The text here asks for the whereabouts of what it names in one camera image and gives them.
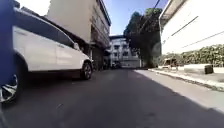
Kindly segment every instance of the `curb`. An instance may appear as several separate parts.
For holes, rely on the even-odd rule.
[[[155,69],[148,69],[148,70],[151,71],[151,72],[161,74],[161,75],[169,76],[171,78],[184,80],[186,82],[193,83],[193,84],[198,84],[198,85],[210,88],[212,90],[224,92],[224,83],[220,83],[220,82],[212,81],[212,80],[195,79],[193,77],[189,77],[189,76],[186,76],[186,75],[178,75],[178,74],[175,74],[175,73],[158,71],[158,70],[155,70]]]

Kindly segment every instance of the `green tree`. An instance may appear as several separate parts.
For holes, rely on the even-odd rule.
[[[129,24],[124,30],[124,35],[131,49],[138,53],[140,58],[152,67],[155,44],[160,43],[159,16],[162,9],[147,9],[144,15],[134,12]]]

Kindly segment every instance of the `apartment building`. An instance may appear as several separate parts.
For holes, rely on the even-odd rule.
[[[83,48],[95,65],[103,65],[111,26],[103,0],[51,0],[46,17],[83,39]]]
[[[222,0],[169,0],[160,16],[162,53],[224,44]]]
[[[126,38],[122,35],[110,37],[110,47],[107,49],[110,53],[109,59],[112,65],[119,61],[122,67],[136,68],[140,67],[140,59],[136,52],[131,52]]]

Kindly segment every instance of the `wheel rim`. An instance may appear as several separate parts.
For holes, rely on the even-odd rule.
[[[84,68],[84,73],[85,73],[86,78],[89,78],[91,76],[92,70],[88,64]]]
[[[18,78],[16,75],[13,75],[13,78],[10,80],[10,82],[0,88],[1,102],[5,102],[12,99],[16,94],[17,88]]]

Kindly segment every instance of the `shrub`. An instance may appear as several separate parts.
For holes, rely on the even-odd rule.
[[[165,58],[175,58],[179,65],[185,64],[213,64],[215,67],[224,66],[224,45],[212,45],[199,50],[183,52],[181,54],[168,53],[160,57],[159,65],[163,65]]]

